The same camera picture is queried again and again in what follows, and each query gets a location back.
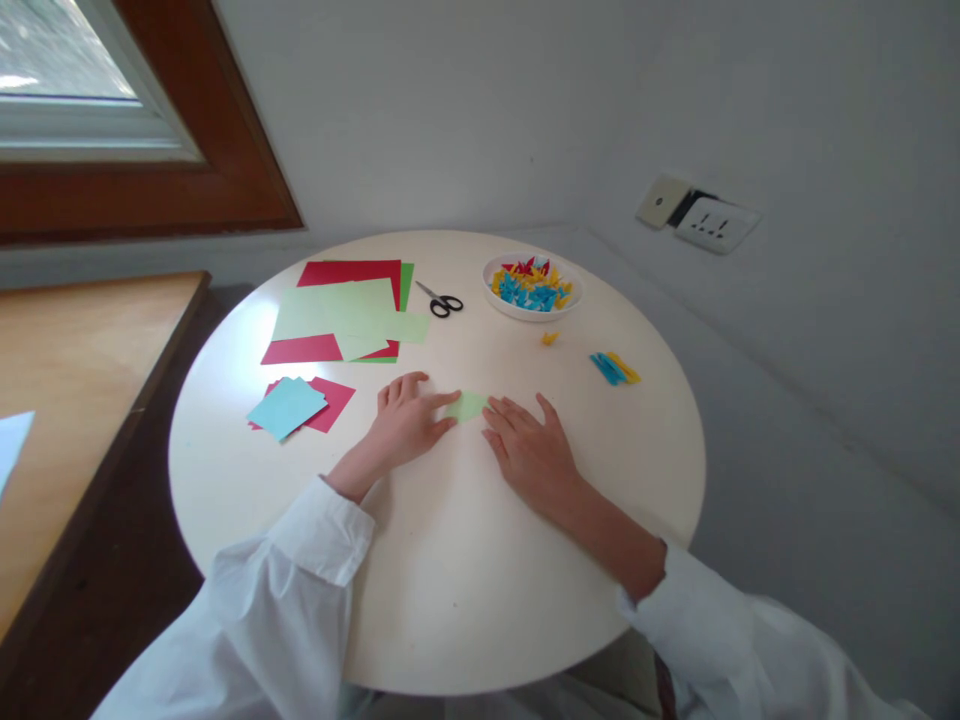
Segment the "round white table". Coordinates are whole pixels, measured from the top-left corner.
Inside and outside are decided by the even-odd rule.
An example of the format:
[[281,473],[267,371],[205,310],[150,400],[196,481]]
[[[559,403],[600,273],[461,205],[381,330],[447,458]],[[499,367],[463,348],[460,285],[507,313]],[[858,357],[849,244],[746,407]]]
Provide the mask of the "round white table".
[[[309,260],[416,263],[414,279],[465,309],[434,319],[423,345],[403,343],[396,365],[261,365],[281,292],[304,262],[238,305],[194,361],[170,434],[173,503],[187,547],[206,573],[220,548],[261,533],[317,473],[364,434],[377,391],[411,370],[427,390],[508,395],[538,416],[555,405],[583,475],[652,532],[689,544],[700,517],[705,454],[690,386],[647,319],[598,277],[583,274],[581,306],[554,323],[524,323],[483,298],[480,270],[512,251],[554,255],[506,238],[403,232],[356,240]],[[410,291],[408,312],[429,312]],[[552,347],[544,331],[561,331]],[[643,382],[613,387],[590,361],[613,351]],[[303,429],[283,445],[246,414],[283,376],[320,376],[357,389],[329,434]],[[627,627],[616,584],[521,502],[500,477],[477,418],[395,471],[367,498],[377,521],[354,587],[345,679],[422,695],[479,693],[558,672]]]

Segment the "black scissors handle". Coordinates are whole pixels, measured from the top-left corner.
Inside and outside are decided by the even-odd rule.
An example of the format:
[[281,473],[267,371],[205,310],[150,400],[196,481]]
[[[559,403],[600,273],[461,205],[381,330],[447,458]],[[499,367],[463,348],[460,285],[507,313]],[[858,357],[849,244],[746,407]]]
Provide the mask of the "black scissors handle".
[[441,295],[430,301],[430,312],[438,318],[450,317],[451,312],[460,312],[461,310],[463,310],[463,302],[453,295]]

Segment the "scissors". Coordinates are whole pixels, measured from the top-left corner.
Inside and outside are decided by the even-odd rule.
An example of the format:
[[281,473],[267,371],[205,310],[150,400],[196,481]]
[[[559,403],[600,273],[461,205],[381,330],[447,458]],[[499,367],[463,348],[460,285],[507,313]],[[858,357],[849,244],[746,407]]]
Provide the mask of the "scissors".
[[421,290],[433,298],[433,300],[430,301],[430,312],[432,312],[434,316],[438,318],[450,317],[451,312],[460,312],[463,310],[463,302],[460,298],[455,298],[453,295],[437,295],[419,280],[417,280],[416,283],[420,286]]

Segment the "window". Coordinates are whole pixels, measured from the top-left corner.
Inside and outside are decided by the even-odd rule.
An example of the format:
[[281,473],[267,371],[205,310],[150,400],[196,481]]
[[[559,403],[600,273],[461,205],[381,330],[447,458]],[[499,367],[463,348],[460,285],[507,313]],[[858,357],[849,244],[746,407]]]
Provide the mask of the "window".
[[0,161],[199,159],[109,2],[0,0]]
[[291,227],[211,0],[0,0],[0,243]]

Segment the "table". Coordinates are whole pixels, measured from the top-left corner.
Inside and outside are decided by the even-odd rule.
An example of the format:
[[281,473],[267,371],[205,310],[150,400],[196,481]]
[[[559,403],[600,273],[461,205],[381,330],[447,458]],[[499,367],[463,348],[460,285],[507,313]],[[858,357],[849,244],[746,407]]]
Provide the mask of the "table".
[[[268,528],[362,437],[377,391],[420,369],[436,391],[509,395],[536,412],[542,391],[583,474],[652,531],[689,544],[705,454],[680,365],[640,311],[582,269],[583,304],[557,322],[523,323],[494,310],[480,271],[512,251],[551,255],[491,235],[428,231],[364,238],[309,258],[400,258],[416,263],[415,279],[463,300],[462,312],[431,323],[426,344],[403,344],[396,365],[259,364],[280,294],[304,262],[230,313],[187,376],[170,436],[174,509],[202,571],[219,548]],[[407,310],[428,308],[414,286]],[[562,332],[552,347],[540,344],[545,330]],[[609,385],[589,359],[598,351],[620,354],[643,382]],[[244,416],[267,384],[298,375],[358,392],[328,435],[304,430],[280,446]],[[356,578],[345,679],[422,695],[497,690],[569,667],[626,629],[613,580],[506,486],[484,426],[476,419],[455,428],[365,502],[377,531]]]
[[36,639],[209,282],[195,272],[0,293],[0,417],[36,411],[0,503],[0,685]]

